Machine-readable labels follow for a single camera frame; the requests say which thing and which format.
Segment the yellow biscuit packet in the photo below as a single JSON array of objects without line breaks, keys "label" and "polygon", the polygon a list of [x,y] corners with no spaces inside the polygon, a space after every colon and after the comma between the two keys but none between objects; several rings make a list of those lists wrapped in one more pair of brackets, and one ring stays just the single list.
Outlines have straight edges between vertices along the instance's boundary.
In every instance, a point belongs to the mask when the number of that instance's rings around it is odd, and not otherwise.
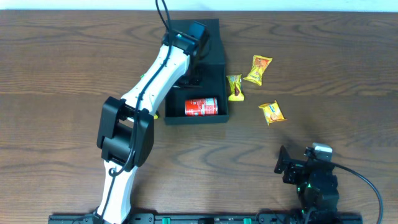
[{"label": "yellow biscuit packet", "polygon": [[264,103],[258,106],[258,108],[262,110],[268,126],[272,123],[286,120],[280,110],[277,100],[273,103]]}]

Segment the red Pringles can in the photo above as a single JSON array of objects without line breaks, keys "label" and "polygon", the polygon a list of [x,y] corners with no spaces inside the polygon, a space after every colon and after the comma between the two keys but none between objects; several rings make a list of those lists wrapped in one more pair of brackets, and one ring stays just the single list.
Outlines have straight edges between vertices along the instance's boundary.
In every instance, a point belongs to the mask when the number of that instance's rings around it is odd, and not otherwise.
[{"label": "red Pringles can", "polygon": [[185,101],[186,116],[209,116],[218,114],[216,98],[200,98]]}]

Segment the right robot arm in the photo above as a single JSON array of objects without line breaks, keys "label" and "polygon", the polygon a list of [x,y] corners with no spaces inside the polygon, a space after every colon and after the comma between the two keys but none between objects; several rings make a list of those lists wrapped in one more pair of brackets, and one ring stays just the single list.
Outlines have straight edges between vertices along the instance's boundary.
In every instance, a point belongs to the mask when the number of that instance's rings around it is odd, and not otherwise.
[{"label": "right robot arm", "polygon": [[293,159],[285,146],[280,147],[274,172],[282,174],[285,184],[296,186],[301,204],[284,219],[284,223],[333,223],[337,220],[337,203],[340,198],[334,165],[330,164],[332,148],[326,144],[313,143],[307,147],[306,161]]}]

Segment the yellow orange snack packet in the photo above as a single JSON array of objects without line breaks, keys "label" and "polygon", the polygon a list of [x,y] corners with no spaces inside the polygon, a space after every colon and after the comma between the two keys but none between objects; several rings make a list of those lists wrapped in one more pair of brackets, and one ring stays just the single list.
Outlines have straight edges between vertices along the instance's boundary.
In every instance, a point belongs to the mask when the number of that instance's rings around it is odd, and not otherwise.
[{"label": "yellow orange snack packet", "polygon": [[252,59],[252,69],[244,77],[244,80],[255,83],[259,86],[262,85],[262,77],[273,58],[263,57],[261,55],[254,55]]}]

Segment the yellow-green snack packet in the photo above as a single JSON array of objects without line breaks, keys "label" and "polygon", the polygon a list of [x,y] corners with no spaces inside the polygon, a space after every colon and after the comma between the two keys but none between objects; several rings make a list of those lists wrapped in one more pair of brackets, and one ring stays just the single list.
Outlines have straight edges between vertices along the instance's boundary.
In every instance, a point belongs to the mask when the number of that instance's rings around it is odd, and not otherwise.
[{"label": "yellow-green snack packet", "polygon": [[244,101],[244,95],[242,92],[242,85],[241,85],[241,77],[242,75],[228,75],[228,83],[229,88],[231,90],[231,94],[228,97],[229,101]]}]

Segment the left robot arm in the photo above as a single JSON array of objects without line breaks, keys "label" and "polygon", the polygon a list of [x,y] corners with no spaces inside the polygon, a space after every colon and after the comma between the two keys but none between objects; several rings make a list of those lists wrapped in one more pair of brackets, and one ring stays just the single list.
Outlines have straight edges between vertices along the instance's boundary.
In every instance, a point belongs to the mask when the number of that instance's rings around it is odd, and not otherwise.
[{"label": "left robot arm", "polygon": [[159,53],[138,84],[120,99],[103,105],[97,146],[106,169],[98,223],[123,223],[131,209],[131,192],[138,167],[154,144],[154,115],[166,94],[193,66],[209,40],[207,31],[164,35]]}]

